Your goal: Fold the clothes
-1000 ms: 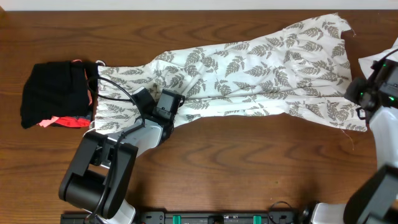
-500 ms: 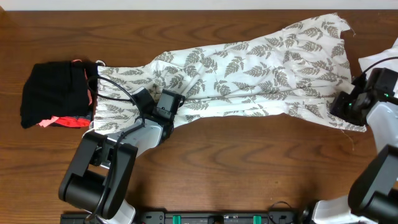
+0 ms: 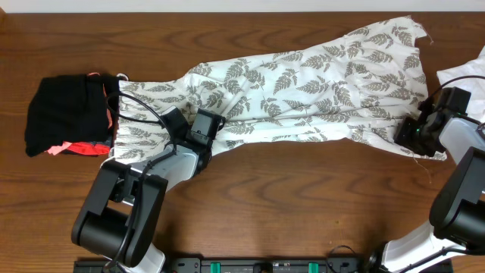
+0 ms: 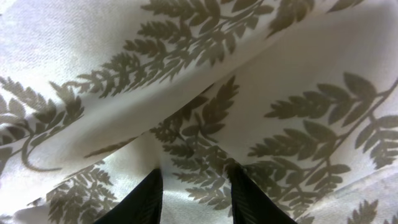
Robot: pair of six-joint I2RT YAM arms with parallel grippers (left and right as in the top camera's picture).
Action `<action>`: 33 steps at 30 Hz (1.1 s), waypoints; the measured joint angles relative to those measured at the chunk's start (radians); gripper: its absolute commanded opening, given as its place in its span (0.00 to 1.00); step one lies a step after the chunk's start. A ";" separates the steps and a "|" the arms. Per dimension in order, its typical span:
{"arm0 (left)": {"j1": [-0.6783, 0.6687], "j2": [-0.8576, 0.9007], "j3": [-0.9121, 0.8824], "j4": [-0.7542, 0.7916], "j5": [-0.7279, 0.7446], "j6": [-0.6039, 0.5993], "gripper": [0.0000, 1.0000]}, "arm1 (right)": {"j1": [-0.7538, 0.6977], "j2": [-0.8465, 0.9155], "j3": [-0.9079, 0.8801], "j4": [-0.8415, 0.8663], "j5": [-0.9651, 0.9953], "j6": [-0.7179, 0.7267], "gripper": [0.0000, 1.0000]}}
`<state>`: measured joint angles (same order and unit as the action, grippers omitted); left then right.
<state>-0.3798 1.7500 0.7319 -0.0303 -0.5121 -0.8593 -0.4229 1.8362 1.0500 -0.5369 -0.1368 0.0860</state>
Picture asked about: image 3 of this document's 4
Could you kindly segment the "white fern print garment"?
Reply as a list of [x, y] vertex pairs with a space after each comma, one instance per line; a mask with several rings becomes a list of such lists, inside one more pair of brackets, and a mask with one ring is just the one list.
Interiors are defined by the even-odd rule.
[[249, 143], [349, 139], [410, 155], [393, 135], [428, 96], [415, 46], [425, 34], [397, 17], [307, 49], [201, 63], [168, 82], [121, 81], [112, 154], [132, 163], [161, 152], [169, 135], [155, 116], [174, 106], [188, 121], [199, 109], [226, 118], [214, 154]]

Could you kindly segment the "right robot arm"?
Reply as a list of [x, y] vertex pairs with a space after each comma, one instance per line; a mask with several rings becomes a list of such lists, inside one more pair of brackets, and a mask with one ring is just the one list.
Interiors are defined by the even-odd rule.
[[428, 220], [377, 249], [366, 272], [450, 272], [452, 257], [484, 254], [484, 125], [468, 117], [470, 97], [458, 87], [445, 88], [438, 100], [419, 105], [418, 118], [399, 125], [395, 143], [417, 155], [447, 152], [456, 168]]

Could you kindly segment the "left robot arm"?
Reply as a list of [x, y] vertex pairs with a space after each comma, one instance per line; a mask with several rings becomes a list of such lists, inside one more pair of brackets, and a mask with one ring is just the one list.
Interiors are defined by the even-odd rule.
[[74, 222], [71, 240], [108, 261], [103, 272], [160, 272], [165, 256], [152, 243], [165, 193], [204, 170], [225, 117], [200, 109], [193, 123], [172, 106], [157, 116], [170, 140], [141, 162], [115, 159], [99, 169]]

